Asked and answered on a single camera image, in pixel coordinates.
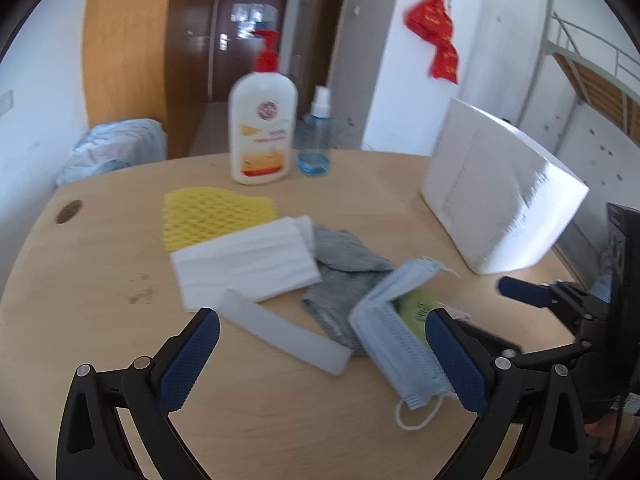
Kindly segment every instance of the metal screw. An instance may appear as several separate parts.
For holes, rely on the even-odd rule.
[[[136,370],[144,370],[146,367],[148,367],[151,364],[151,359],[148,358],[147,356],[143,355],[142,357],[137,358],[135,361],[133,361],[133,367]]]
[[[561,377],[567,377],[569,374],[569,370],[564,365],[556,365],[554,366],[554,370],[556,371],[556,374]]]
[[[497,357],[494,361],[495,365],[500,368],[500,370],[508,370],[511,368],[511,361],[509,361],[505,357]]]
[[[78,370],[76,370],[76,374],[78,377],[84,377],[91,371],[91,367],[89,365],[80,365]]]

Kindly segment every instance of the white box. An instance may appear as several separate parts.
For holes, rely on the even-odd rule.
[[[422,196],[477,274],[535,265],[589,188],[519,129],[452,100]]]

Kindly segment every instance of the table hole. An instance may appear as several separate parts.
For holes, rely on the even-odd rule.
[[[72,200],[65,205],[56,218],[56,224],[64,224],[69,222],[82,209],[82,200]]]

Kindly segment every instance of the white spray nozzle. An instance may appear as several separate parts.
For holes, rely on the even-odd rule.
[[[311,105],[313,117],[329,117],[331,113],[331,89],[326,86],[316,86],[316,95]]]

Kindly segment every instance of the wall socket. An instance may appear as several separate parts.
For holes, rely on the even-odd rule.
[[[14,107],[14,91],[9,90],[0,95],[0,117]]]

